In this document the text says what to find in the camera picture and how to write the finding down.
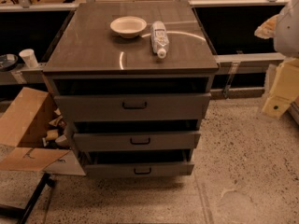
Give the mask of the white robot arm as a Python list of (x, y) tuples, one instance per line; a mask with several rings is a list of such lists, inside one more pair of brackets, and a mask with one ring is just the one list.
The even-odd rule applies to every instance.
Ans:
[(277, 67), (272, 85), (263, 95), (261, 113), (279, 119), (299, 96), (299, 0), (291, 0), (281, 11), (254, 32), (262, 39), (274, 39), (274, 49), (286, 59)]

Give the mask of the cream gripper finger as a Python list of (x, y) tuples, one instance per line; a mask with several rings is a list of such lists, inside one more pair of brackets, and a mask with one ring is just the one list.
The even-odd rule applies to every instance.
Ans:
[(287, 100), (279, 97), (266, 97), (262, 105), (262, 114), (270, 119), (279, 119), (290, 107)]

